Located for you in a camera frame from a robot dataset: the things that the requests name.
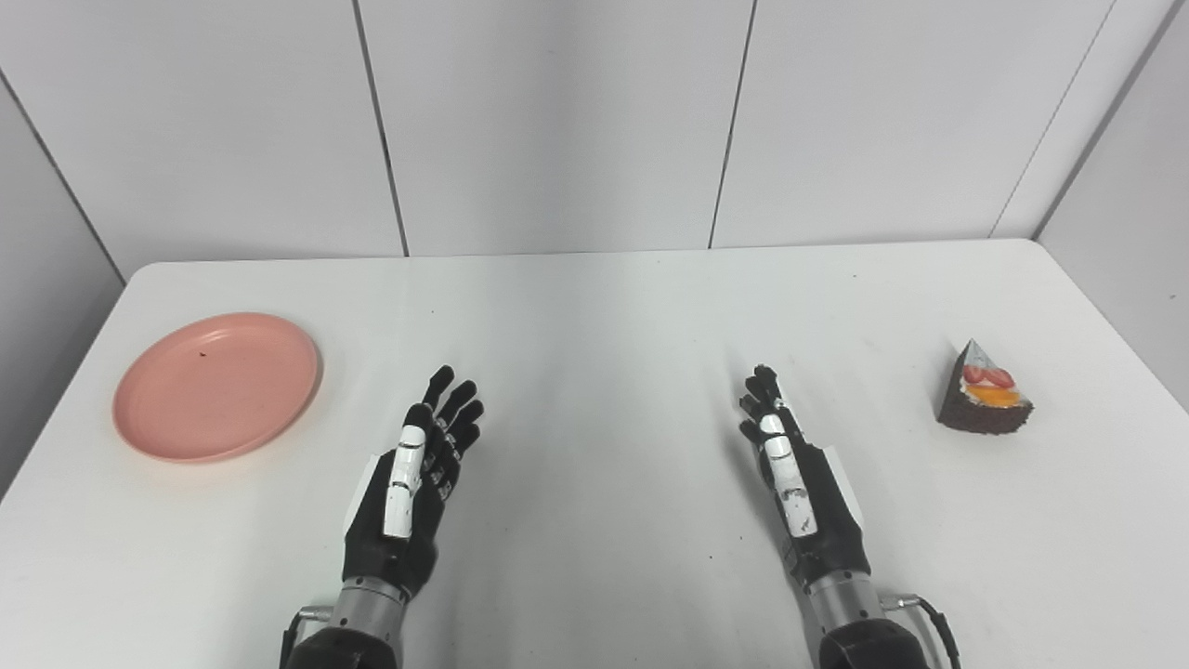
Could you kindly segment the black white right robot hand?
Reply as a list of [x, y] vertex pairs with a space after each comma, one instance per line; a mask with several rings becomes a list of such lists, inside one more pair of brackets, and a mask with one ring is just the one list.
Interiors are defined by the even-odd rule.
[[778, 385], [776, 370], [757, 364], [738, 400], [740, 433], [757, 453], [765, 486], [789, 536], [789, 574], [803, 591], [832, 574], [870, 574], [862, 530], [835, 475], [828, 450], [803, 433]]

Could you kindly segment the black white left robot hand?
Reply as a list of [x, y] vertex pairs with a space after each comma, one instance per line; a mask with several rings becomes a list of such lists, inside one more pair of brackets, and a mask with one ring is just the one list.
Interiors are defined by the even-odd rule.
[[345, 583], [383, 582], [404, 601], [424, 588], [438, 564], [446, 503], [484, 412], [476, 381], [458, 381], [449, 365], [429, 378], [395, 443], [370, 457], [361, 474], [344, 529]]

